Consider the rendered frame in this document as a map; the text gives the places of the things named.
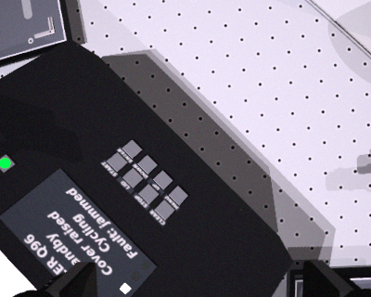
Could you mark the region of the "grey perforated base plate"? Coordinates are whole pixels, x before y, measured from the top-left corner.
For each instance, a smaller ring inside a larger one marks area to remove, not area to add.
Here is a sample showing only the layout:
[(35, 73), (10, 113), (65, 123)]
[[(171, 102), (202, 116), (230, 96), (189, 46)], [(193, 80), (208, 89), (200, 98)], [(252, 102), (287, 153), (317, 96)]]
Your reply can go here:
[(310, 0), (65, 0), (97, 54), (282, 239), (371, 267), (371, 55)]

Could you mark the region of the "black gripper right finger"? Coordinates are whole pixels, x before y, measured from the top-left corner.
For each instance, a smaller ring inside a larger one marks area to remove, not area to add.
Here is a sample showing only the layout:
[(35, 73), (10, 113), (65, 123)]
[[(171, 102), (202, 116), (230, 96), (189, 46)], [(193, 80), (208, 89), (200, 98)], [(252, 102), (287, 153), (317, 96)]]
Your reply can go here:
[(361, 289), (323, 260), (305, 261), (302, 297), (371, 297), (371, 289)]

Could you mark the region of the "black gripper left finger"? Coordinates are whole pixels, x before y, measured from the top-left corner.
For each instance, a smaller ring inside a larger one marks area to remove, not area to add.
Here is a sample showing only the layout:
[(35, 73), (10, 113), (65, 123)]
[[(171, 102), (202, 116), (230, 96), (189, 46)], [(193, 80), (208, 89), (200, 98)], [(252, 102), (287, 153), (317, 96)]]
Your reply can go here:
[(97, 297), (96, 264), (77, 262), (40, 290), (24, 291), (12, 297)]

